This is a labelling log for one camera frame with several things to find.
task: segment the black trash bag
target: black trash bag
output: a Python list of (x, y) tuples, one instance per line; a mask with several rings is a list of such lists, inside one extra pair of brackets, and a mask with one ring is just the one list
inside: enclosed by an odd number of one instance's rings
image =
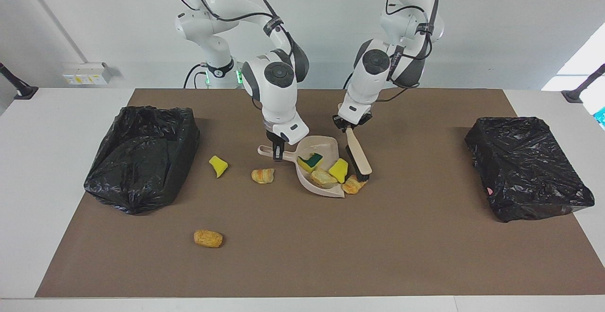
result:
[(503, 222), (546, 219), (595, 204), (539, 118), (480, 118), (465, 141), (490, 207)]
[(122, 108), (84, 189), (130, 215), (168, 206), (187, 178), (198, 145), (191, 109)]

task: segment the black pole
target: black pole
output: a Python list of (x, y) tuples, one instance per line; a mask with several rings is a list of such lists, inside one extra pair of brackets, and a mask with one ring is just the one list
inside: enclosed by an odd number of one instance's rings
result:
[(36, 86), (29, 86), (26, 82), (19, 79), (17, 76), (13, 75), (11, 71), (9, 71), (4, 64), (0, 62), (0, 73), (9, 80), (15, 88), (17, 88), (17, 96), (15, 99), (30, 99), (36, 94), (38, 88)]
[(567, 99), (569, 103), (582, 103), (582, 100), (579, 98), (579, 95), (592, 84), (596, 78), (601, 77), (605, 73), (605, 64), (601, 65), (595, 73), (588, 76), (588, 78), (575, 90), (573, 91), (561, 91), (563, 97)]

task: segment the green indicator light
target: green indicator light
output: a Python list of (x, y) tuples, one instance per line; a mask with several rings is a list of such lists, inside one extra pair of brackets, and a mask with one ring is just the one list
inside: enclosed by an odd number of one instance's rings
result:
[(235, 74), (237, 75), (237, 82), (240, 84), (244, 84), (244, 79), (242, 78), (242, 71), (235, 71)]

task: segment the dustpan handle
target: dustpan handle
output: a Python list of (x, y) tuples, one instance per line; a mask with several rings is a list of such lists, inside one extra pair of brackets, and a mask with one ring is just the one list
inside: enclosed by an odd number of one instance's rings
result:
[[(257, 149), (257, 152), (259, 152), (259, 155), (263, 155), (263, 156), (267, 156), (267, 157), (273, 157), (273, 148), (268, 147), (268, 146), (259, 146), (259, 148)], [(285, 159), (286, 161), (292, 162), (292, 163), (296, 163), (296, 154), (292, 153), (292, 152), (284, 152), (284, 156), (283, 159)]]

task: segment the white table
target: white table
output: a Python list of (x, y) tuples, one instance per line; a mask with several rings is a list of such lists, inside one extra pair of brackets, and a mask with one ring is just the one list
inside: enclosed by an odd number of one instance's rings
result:
[[(34, 299), (84, 194), (99, 142), (133, 90), (41, 88), (0, 116), (0, 311), (602, 312), (605, 295), (280, 299)], [(596, 206), (576, 217), (605, 260), (605, 131), (559, 93), (506, 91), (519, 116), (551, 126)]]

